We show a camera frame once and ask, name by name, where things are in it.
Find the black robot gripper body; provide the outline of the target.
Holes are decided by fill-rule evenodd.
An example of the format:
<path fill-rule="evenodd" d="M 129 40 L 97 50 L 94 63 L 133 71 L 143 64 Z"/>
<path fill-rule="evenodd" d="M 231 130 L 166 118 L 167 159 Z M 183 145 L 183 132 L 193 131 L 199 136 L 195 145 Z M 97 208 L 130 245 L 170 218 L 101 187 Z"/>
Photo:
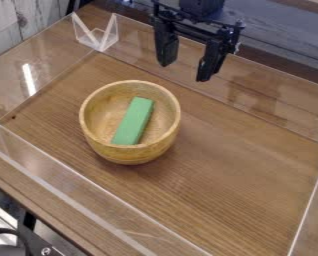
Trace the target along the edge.
<path fill-rule="evenodd" d="M 217 38 L 229 45 L 227 53 L 235 54 L 239 37 L 246 27 L 241 19 L 226 18 L 222 14 L 226 0 L 151 0 L 153 26 L 159 17 L 175 27 L 177 35 L 206 42 Z"/>

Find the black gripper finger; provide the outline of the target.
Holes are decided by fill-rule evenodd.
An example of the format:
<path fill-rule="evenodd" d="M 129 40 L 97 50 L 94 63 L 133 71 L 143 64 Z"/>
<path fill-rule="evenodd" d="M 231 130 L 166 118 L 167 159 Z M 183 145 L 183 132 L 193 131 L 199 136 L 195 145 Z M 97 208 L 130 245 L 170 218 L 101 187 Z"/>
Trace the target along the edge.
<path fill-rule="evenodd" d="M 179 38 L 174 25 L 159 17 L 154 18 L 154 32 L 157 59 L 166 67 L 178 58 Z"/>
<path fill-rule="evenodd" d="M 219 72 L 227 54 L 227 47 L 219 40 L 209 40 L 205 55 L 199 60 L 197 81 L 206 82 Z"/>

